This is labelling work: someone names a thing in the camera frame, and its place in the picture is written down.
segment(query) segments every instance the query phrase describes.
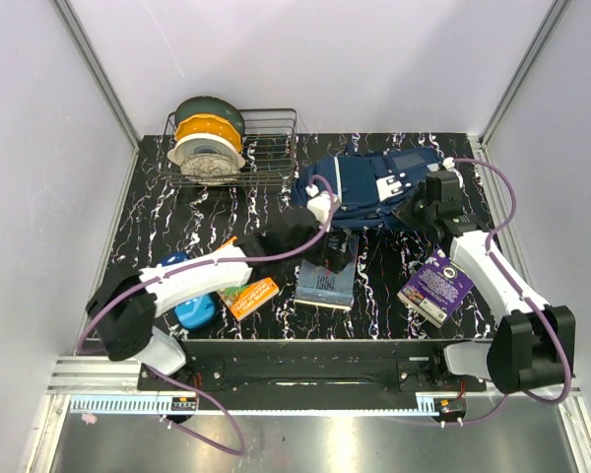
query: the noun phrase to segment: metal wire rack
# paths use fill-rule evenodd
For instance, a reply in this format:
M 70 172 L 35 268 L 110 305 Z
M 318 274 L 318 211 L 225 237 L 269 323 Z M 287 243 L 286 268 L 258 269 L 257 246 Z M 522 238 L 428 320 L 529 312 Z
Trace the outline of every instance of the metal wire rack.
M 210 176 L 212 185 L 219 186 L 289 186 L 296 170 L 297 113 L 292 108 L 249 108 L 240 110 L 245 119 L 242 156 L 245 166 L 234 174 L 222 174 L 220 169 Z M 180 187 L 204 187 L 206 174 L 182 173 L 166 154 L 174 148 L 175 113 L 166 119 L 158 149 L 158 170 L 162 178 Z

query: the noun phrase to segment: gray wall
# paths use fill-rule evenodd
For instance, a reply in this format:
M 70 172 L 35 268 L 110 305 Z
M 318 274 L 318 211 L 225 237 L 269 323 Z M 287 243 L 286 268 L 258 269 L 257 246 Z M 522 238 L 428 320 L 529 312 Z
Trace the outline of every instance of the gray wall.
M 552 0 L 71 3 L 143 134 L 198 94 L 301 131 L 479 133 Z
M 74 344 L 130 158 L 50 2 L 0 2 L 0 472 Z
M 591 0 L 566 12 L 489 151 L 517 192 L 534 285 L 576 314 L 575 370 L 591 413 Z

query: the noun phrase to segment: black marble surface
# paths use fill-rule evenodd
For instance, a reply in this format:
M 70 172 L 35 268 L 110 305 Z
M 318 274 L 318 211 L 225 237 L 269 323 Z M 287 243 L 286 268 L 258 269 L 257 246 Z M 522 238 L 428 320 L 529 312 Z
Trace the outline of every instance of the black marble surface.
M 354 143 L 359 153 L 431 147 L 445 157 L 472 158 L 464 134 L 306 134 L 297 137 L 300 167 Z M 249 234 L 289 205 L 285 188 L 176 188 L 159 175 L 168 166 L 162 136 L 147 136 L 129 187 L 108 266 L 119 261 L 134 267 L 157 264 L 174 251 L 199 256 L 234 235 Z M 486 219 L 488 204 L 472 165 L 459 165 L 464 176 L 466 209 Z M 413 232 L 370 230 L 360 240 L 351 310 L 294 303 L 297 262 L 286 263 L 274 278 L 281 290 L 270 302 L 238 323 L 224 305 L 208 326 L 189 333 L 171 312 L 157 325 L 176 338 L 226 339 L 416 339 L 484 338 L 494 320 L 476 290 L 437 329 L 396 297 L 433 248 Z

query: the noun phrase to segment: stainless steel surface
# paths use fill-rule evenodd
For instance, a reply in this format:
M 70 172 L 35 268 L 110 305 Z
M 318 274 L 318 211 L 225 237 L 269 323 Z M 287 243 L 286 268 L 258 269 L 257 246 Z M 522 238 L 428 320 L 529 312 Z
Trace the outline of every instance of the stainless steel surface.
M 472 399 L 469 416 L 492 405 Z M 51 471 L 141 472 L 574 472 L 575 461 L 558 408 L 510 399 L 477 427 L 415 427 L 385 418 L 238 418 L 248 450 L 220 453 L 157 417 L 81 415 L 66 420 Z M 195 417 L 189 428 L 228 444 L 227 421 Z
M 508 87 L 505 89 L 503 93 L 503 97 L 499 101 L 495 111 L 492 113 L 491 119 L 489 120 L 484 132 L 482 133 L 481 140 L 482 143 L 488 144 L 491 140 L 491 137 L 494 134 L 494 131 L 498 127 L 499 123 L 503 119 L 506 111 L 510 107 L 510 104 L 514 100 L 516 93 L 519 91 L 521 84 L 525 81 L 530 69 L 538 59 L 539 55 L 543 51 L 545 44 L 548 42 L 552 33 L 556 29 L 558 22 L 562 18 L 564 12 L 566 12 L 568 6 L 571 4 L 571 0 L 555 0 L 548 14 L 543 19 L 543 22 L 539 26 L 528 50 L 525 51 L 523 55 L 523 59 L 519 63 L 514 76 L 512 76 L 512 80 Z
M 33 451 L 27 465 L 27 472 L 46 473 L 53 464 L 57 444 L 63 432 L 68 414 L 70 396 L 46 395 L 43 399 L 44 421 L 38 430 Z
M 242 139 L 242 156 L 246 165 L 241 172 L 215 174 L 212 185 L 280 186 L 282 192 L 291 192 L 291 183 L 296 170 L 296 123 L 297 113 L 292 108 L 254 108 L 240 110 L 245 120 L 245 135 Z M 167 120 L 158 149 L 158 172 L 174 186 L 205 187 L 206 174 L 182 173 L 167 153 L 175 147 L 174 113 Z
M 560 415 L 579 471 L 591 471 L 591 421 L 582 396 L 565 399 Z
M 134 128 L 134 125 L 129 118 L 129 115 L 125 111 L 118 95 L 111 86 L 105 71 L 103 71 L 100 61 L 95 54 L 90 41 L 84 31 L 81 22 L 77 18 L 72 5 L 69 0 L 51 0 L 55 6 L 57 15 L 61 19 L 61 22 L 66 27 L 68 34 L 72 37 L 75 46 L 79 50 L 81 57 L 83 57 L 86 67 L 92 74 L 93 79 L 97 83 L 98 89 L 102 94 L 103 98 L 107 102 L 111 113 L 118 122 L 118 126 L 124 133 L 127 141 L 131 144 L 135 151 L 138 150 L 138 144 L 140 143 L 141 137 L 138 136 L 138 132 Z

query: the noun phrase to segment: navy blue bag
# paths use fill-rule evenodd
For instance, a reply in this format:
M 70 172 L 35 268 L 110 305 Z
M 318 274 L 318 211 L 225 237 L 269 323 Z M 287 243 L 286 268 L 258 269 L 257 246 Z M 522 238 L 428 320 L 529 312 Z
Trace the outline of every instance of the navy blue bag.
M 306 207 L 306 186 L 314 174 L 326 177 L 342 206 L 333 217 L 333 228 L 408 230 L 392 215 L 442 159 L 430 148 L 329 156 L 304 169 L 292 186 L 292 203 Z

